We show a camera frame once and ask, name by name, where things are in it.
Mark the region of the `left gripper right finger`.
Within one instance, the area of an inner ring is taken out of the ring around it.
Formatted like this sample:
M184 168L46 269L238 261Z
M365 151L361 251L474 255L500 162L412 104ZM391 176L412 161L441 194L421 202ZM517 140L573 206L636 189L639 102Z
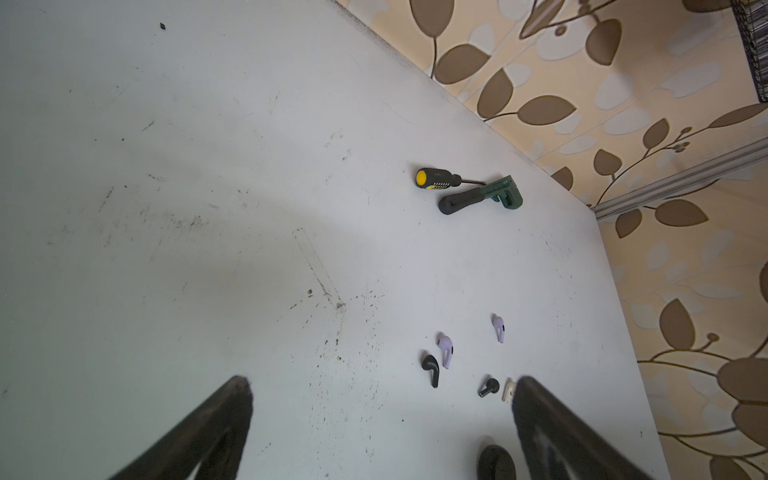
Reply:
M647 479L531 376L517 381L512 412L533 479Z

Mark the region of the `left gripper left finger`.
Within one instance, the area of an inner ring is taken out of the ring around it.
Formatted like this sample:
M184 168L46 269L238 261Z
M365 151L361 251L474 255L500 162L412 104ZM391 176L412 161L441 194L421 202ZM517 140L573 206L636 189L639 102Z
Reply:
M233 376L115 479L234 479L253 414L248 380Z

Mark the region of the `cream earbud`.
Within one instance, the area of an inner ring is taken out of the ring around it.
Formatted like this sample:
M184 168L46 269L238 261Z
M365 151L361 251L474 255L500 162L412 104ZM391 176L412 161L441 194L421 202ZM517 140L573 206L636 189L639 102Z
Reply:
M504 389L502 392L502 401L505 403L510 403L512 401L512 398L514 396L514 392L516 389L517 383L512 380L508 379L507 382L504 385Z

